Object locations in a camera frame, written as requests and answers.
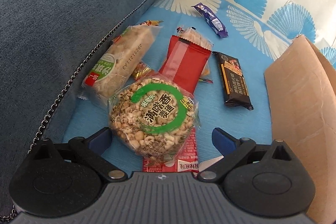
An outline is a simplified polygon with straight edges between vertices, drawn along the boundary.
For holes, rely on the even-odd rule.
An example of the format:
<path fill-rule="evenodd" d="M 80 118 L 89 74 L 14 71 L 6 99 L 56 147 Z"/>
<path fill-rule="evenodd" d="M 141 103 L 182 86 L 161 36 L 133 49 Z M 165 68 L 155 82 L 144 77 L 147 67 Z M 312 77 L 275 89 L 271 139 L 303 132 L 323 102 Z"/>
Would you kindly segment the long red wrapper bar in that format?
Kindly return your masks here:
<path fill-rule="evenodd" d="M 159 73 L 189 93 L 194 93 L 211 51 L 173 35 Z"/>

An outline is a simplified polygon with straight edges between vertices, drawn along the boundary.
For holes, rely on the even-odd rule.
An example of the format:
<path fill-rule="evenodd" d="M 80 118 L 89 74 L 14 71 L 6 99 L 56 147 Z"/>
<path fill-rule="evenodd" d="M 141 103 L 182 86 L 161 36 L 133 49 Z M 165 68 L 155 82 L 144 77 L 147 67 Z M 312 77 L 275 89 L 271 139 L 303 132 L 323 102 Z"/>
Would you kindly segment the dark chocolate bar pack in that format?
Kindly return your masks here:
<path fill-rule="evenodd" d="M 222 80 L 224 105 L 227 107 L 241 106 L 252 111 L 254 107 L 239 60 L 218 51 L 212 51 L 212 54 L 216 58 Z"/>

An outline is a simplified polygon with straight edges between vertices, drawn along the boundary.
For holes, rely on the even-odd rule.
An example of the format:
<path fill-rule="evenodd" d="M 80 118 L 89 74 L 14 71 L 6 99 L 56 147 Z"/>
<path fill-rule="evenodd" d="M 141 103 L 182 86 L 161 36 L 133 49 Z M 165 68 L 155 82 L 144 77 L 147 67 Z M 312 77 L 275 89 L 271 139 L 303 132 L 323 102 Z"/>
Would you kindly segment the cardboard box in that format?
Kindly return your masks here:
<path fill-rule="evenodd" d="M 264 77 L 272 135 L 289 145 L 315 184 L 308 215 L 335 223 L 335 69 L 300 35 Z"/>

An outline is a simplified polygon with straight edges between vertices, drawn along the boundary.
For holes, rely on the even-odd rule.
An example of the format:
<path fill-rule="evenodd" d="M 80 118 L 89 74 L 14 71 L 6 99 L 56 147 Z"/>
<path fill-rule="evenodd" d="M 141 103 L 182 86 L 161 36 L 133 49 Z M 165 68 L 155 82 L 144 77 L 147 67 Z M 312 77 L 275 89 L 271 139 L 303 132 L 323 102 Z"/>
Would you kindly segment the round puffed grain cake pack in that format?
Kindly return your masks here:
<path fill-rule="evenodd" d="M 166 164 L 198 126 L 198 106 L 193 94 L 156 73 L 109 98 L 109 126 L 149 164 Z"/>

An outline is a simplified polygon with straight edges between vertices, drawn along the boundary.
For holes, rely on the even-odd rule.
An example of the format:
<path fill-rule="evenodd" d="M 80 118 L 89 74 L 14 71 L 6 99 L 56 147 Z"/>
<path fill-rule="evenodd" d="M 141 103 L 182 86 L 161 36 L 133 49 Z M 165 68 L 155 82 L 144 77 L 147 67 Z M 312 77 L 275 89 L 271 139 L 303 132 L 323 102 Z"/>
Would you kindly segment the beige rice bar pack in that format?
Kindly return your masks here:
<path fill-rule="evenodd" d="M 108 99 L 127 82 L 135 67 L 154 43 L 161 27 L 160 20 L 147 20 L 126 30 L 112 40 L 82 81 L 80 98 L 98 106 L 106 106 Z"/>

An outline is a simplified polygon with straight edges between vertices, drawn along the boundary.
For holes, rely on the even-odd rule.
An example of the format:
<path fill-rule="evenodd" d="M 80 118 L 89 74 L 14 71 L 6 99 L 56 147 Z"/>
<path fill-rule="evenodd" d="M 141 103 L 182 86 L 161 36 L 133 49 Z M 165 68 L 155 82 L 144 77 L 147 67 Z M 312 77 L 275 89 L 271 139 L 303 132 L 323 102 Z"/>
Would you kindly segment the small gold candy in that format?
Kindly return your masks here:
<path fill-rule="evenodd" d="M 135 67 L 131 76 L 135 81 L 139 81 L 154 75 L 154 73 L 155 73 L 154 69 L 152 69 L 145 62 L 140 61 Z"/>

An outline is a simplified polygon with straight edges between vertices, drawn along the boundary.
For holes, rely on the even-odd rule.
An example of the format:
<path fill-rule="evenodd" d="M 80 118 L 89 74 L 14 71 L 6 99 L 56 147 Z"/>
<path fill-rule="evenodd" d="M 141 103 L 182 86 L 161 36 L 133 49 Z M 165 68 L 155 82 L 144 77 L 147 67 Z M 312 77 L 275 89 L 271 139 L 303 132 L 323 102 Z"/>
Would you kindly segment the clear cracker packet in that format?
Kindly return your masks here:
<path fill-rule="evenodd" d="M 209 39 L 204 37 L 202 34 L 197 32 L 195 27 L 184 28 L 184 26 L 179 26 L 177 27 L 176 32 L 180 38 L 188 40 L 189 42 L 192 42 L 204 49 L 211 51 L 213 48 L 213 43 L 210 42 Z M 199 81 L 204 83 L 213 83 L 213 79 L 211 77 L 211 69 L 208 61 L 206 62 L 202 70 Z"/>

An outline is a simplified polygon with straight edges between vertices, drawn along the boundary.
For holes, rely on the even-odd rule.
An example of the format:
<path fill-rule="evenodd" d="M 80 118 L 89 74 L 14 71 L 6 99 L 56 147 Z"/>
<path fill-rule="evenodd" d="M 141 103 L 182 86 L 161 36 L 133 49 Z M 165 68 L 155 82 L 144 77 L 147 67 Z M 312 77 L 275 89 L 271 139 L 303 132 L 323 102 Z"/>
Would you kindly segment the purple candy bar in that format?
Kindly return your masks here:
<path fill-rule="evenodd" d="M 226 26 L 208 6 L 200 2 L 196 5 L 193 5 L 192 8 L 194 8 L 205 19 L 207 24 L 219 38 L 228 37 Z"/>

